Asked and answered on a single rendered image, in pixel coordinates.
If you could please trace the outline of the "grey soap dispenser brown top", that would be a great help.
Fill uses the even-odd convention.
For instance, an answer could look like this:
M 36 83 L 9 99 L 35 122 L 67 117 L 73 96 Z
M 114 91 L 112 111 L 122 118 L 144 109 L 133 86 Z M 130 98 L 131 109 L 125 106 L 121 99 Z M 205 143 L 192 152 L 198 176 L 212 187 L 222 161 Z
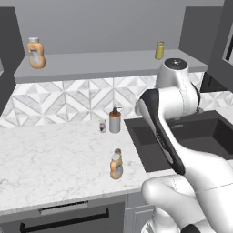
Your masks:
M 117 107 L 114 106 L 113 110 L 109 113 L 109 131 L 114 134 L 119 133 L 120 122 L 121 113 L 118 111 Z

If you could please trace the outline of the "grey dishwasher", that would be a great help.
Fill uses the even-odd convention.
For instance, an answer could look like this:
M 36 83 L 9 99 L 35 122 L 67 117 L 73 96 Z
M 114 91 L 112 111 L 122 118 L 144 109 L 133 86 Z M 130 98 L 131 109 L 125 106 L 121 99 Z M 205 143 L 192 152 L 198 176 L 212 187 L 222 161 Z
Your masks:
M 30 233 L 123 233 L 125 212 L 124 202 L 2 223 L 0 224 L 0 228 L 3 230 L 3 233 L 20 233 L 19 228 L 21 222 L 25 223 L 27 227 L 32 227 L 57 221 L 60 222 L 62 220 L 72 218 L 101 214 L 106 211 L 106 208 L 109 208 L 109 218 L 102 218 L 66 227 L 50 228 Z

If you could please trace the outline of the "dark grey cabinet door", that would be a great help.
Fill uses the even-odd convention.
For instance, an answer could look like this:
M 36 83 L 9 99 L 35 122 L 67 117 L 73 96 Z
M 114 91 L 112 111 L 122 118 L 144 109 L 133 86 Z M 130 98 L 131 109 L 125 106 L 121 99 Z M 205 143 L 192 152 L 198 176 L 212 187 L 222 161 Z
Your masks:
M 0 116 L 12 95 L 15 71 L 25 57 L 22 37 L 12 6 L 0 6 Z
M 214 45 L 222 6 L 187 6 L 179 49 L 207 63 Z

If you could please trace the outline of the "yellow shaker brown lid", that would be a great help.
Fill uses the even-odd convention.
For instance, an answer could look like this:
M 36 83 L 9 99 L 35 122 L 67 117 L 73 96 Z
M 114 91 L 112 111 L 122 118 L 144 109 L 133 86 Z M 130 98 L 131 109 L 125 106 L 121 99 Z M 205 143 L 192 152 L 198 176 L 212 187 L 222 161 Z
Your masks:
M 158 41 L 157 42 L 157 49 L 155 53 L 155 59 L 160 60 L 164 57 L 164 42 Z

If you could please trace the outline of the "grey false drawer front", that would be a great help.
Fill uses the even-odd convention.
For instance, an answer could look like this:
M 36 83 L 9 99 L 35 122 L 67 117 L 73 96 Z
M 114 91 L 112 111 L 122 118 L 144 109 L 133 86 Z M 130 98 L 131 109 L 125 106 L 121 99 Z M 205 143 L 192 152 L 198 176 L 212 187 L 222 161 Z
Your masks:
M 130 193 L 127 195 L 126 208 L 137 208 L 146 204 L 140 192 Z

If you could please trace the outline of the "dark grey wall unit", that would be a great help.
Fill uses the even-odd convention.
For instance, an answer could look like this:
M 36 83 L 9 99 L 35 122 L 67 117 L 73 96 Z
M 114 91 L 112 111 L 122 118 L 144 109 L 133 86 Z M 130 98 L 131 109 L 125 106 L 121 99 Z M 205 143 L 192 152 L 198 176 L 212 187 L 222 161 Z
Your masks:
M 225 0 L 215 43 L 204 74 L 202 93 L 230 91 L 233 93 L 233 0 Z

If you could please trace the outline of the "orange condiment bottle grey cap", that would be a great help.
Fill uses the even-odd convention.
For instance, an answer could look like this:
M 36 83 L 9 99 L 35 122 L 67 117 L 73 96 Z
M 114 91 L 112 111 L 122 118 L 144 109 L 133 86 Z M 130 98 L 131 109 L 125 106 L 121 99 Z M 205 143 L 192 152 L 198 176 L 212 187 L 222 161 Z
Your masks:
M 122 159 L 118 153 L 115 153 L 112 156 L 112 160 L 110 163 L 110 176 L 114 180 L 117 180 L 121 178 L 122 174 L 123 174 Z

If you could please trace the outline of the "grey base cupboard door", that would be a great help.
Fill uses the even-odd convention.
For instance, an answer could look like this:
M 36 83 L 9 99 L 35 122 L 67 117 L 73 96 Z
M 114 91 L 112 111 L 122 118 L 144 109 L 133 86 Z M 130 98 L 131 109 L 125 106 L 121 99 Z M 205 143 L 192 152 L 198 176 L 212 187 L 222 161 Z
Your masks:
M 124 233 L 141 233 L 144 225 L 152 218 L 152 214 L 152 206 L 126 208 Z

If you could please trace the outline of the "dark grey sink basin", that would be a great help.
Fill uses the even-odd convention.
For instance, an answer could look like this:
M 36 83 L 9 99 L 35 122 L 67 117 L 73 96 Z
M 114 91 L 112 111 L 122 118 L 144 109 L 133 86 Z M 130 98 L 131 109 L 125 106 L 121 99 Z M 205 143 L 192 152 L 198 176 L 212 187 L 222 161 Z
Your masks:
M 170 169 L 146 121 L 125 119 L 127 130 L 147 173 Z M 217 111 L 208 111 L 167 121 L 178 143 L 184 147 L 233 159 L 233 125 Z

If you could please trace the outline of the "orange condiment bottle white cap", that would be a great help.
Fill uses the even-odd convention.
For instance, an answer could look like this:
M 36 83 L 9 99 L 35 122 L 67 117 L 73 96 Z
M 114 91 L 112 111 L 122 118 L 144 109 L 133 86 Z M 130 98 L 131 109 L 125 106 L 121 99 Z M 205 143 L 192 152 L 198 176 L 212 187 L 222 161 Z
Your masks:
M 42 69 L 46 65 L 44 47 L 38 37 L 29 37 L 27 44 L 29 64 L 34 69 Z

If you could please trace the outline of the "open grey wall cabinet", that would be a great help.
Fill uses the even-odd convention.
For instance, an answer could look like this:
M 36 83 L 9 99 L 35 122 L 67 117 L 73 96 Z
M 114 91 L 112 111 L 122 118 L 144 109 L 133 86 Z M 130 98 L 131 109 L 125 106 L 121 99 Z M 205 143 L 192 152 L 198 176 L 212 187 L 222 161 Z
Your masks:
M 191 72 L 207 65 L 179 49 L 186 7 L 194 0 L 41 0 L 15 6 L 24 42 L 37 36 L 46 67 L 33 69 L 25 57 L 15 71 L 18 84 L 118 76 L 154 75 L 157 41 L 165 57 L 187 61 Z

